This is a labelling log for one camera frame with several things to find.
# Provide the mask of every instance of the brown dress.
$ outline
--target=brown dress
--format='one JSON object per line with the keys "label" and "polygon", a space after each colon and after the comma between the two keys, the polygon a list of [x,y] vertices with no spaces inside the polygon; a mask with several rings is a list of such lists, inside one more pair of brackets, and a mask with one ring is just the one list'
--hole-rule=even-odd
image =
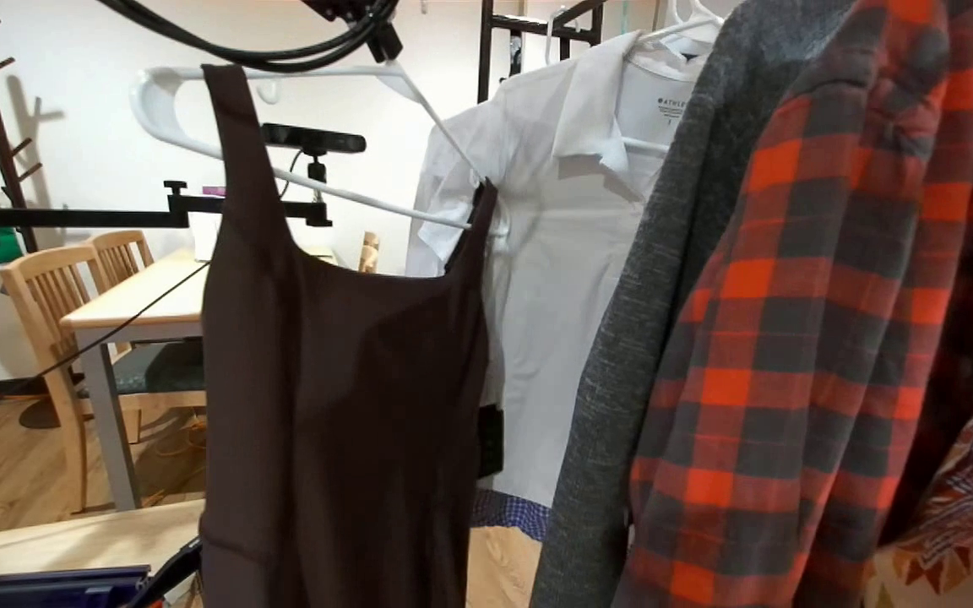
{"label": "brown dress", "polygon": [[206,68],[225,217],[206,284],[210,608],[460,608],[487,367],[475,191],[445,277],[298,250],[240,68]]}

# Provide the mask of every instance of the white wall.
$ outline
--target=white wall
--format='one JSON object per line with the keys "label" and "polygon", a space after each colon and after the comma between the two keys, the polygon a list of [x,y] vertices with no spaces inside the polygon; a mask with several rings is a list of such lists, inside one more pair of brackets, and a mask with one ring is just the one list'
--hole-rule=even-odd
{"label": "white wall", "polygon": [[[613,3],[609,34],[648,25],[655,0]],[[302,0],[144,0],[144,8],[238,46],[293,46],[326,41],[335,28],[303,9]],[[542,0],[526,9],[547,13],[566,0]],[[402,0],[394,28],[404,41],[402,65],[439,116],[456,116],[475,93],[481,3],[475,0]],[[506,38],[492,43],[492,71],[503,71]],[[14,143],[30,135],[30,158],[45,173],[27,181],[35,206],[72,208],[167,208],[161,179],[185,179],[194,190],[221,186],[223,165],[150,137],[133,113],[127,89],[151,65],[203,65],[206,55],[161,41],[99,0],[0,0],[0,105]],[[318,129],[360,133],[366,154],[329,158],[329,179],[378,198],[404,202],[417,191],[430,119],[374,80],[288,80],[276,101],[257,101],[261,119]],[[212,116],[203,89],[181,93],[180,119],[194,135],[212,137]],[[338,258],[359,258],[360,229],[381,234],[381,269],[404,258],[404,218],[353,202],[331,202],[329,234]],[[39,242],[80,240],[86,229],[45,234]],[[155,250],[185,245],[181,229],[151,229]],[[0,377],[38,370],[11,299],[0,293]]]}

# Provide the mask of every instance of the wooden floor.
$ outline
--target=wooden floor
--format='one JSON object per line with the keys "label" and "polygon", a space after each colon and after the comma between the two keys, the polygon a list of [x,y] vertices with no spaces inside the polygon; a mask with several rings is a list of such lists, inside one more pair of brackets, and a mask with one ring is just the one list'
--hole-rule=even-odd
{"label": "wooden floor", "polygon": [[[0,397],[0,529],[63,521],[62,441],[55,435],[55,408],[39,395]],[[89,512],[113,510],[101,449],[90,439]],[[150,439],[137,453],[141,504],[175,504],[203,497],[203,418],[181,418]]]}

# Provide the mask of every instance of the wooden chair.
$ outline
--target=wooden chair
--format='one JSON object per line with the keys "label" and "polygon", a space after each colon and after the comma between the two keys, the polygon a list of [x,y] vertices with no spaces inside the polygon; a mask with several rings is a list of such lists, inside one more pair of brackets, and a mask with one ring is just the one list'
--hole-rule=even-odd
{"label": "wooden chair", "polygon": [[105,267],[108,286],[151,265],[151,250],[141,229],[99,234],[89,242]]}
{"label": "wooden chair", "polygon": [[[14,261],[5,267],[5,284],[19,315],[27,341],[39,370],[78,354],[63,315],[89,305],[108,286],[108,277],[95,258],[95,245],[57,245]],[[78,395],[72,365],[45,376],[68,471],[68,510],[86,510],[89,501],[89,441],[86,441],[86,395]],[[198,343],[137,343],[114,360],[114,391],[122,408],[151,408],[151,402],[206,405]]]}

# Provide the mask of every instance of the red plaid flannel shirt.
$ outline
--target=red plaid flannel shirt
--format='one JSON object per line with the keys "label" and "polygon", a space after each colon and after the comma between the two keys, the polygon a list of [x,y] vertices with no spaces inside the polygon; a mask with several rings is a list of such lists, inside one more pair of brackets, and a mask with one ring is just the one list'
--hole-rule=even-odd
{"label": "red plaid flannel shirt", "polygon": [[615,605],[862,605],[936,352],[973,360],[943,341],[971,312],[973,0],[857,0],[667,343]]}

